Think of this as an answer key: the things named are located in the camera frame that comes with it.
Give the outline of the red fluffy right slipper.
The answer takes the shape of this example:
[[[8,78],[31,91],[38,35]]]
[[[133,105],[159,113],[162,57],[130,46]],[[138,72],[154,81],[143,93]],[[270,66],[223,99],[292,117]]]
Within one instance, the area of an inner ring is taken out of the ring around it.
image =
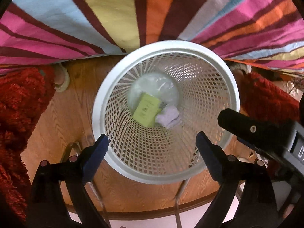
[[[235,70],[242,109],[247,115],[260,122],[283,124],[300,121],[299,102],[260,74],[245,74]]]

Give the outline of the small white paper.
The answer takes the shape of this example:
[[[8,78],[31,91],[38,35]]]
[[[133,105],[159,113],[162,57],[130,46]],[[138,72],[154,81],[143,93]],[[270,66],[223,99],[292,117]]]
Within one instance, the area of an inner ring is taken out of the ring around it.
[[[167,105],[155,118],[155,123],[162,125],[167,129],[178,125],[180,121],[180,112],[173,105]]]

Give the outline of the green box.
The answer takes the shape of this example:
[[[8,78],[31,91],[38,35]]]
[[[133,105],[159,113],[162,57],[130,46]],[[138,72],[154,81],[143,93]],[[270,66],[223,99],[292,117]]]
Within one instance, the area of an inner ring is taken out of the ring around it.
[[[143,93],[132,115],[133,119],[145,128],[155,126],[156,116],[160,112],[161,100]]]

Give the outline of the red fluffy slipper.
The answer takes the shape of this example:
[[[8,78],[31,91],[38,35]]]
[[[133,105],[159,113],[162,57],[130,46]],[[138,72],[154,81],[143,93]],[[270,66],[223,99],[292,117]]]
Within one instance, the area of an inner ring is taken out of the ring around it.
[[[260,74],[245,74],[235,70],[242,109],[247,115],[260,122],[283,124],[300,121],[299,102]]]
[[[31,188],[21,153],[55,94],[54,77],[50,66],[1,77],[1,208],[21,222]]]

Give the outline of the red fluffy left slipper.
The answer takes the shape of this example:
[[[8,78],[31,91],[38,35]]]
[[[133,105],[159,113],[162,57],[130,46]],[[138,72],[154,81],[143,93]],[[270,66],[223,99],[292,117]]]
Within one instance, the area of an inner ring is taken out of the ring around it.
[[[21,153],[55,94],[54,77],[50,66],[1,77],[1,208],[21,222],[31,188]]]

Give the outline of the white mesh waste basket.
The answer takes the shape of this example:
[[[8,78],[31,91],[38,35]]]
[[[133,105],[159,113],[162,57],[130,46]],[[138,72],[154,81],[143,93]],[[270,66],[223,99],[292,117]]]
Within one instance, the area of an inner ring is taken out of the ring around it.
[[[224,109],[240,109],[227,64],[191,42],[162,41],[128,54],[101,84],[92,112],[95,137],[109,139],[106,162],[146,184],[169,184],[202,172],[196,135],[226,147],[231,133],[217,122]]]

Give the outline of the striped colourful bed cover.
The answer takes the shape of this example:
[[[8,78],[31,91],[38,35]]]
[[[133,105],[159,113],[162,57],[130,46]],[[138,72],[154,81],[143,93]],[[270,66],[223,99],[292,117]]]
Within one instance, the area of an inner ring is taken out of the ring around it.
[[[164,40],[303,71],[303,18],[292,0],[12,0],[1,17],[1,73]]]

